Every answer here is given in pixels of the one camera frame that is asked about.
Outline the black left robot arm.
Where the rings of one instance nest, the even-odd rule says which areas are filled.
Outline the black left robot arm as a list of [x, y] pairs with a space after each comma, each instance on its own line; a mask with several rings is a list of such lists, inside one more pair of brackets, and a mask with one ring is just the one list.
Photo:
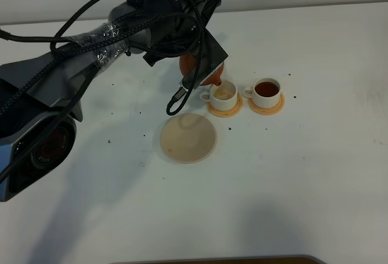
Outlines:
[[199, 62], [188, 86], [173, 96], [185, 103], [202, 81], [206, 24], [218, 0], [126, 0], [96, 29], [66, 36], [91, 6], [81, 7], [56, 33], [16, 36], [14, 42], [47, 43], [48, 53], [1, 66], [1, 201], [8, 201], [59, 166], [70, 153], [81, 98], [122, 55], [140, 53], [148, 64], [193, 53]]

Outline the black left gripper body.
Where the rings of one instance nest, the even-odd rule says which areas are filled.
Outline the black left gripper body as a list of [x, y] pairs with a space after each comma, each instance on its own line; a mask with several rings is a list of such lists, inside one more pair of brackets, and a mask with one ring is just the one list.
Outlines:
[[192, 52], [199, 47], [204, 29], [203, 24], [194, 24], [190, 25], [188, 31], [184, 33], [168, 34], [151, 46], [142, 58], [149, 66], [153, 67], [162, 59], [176, 58]]

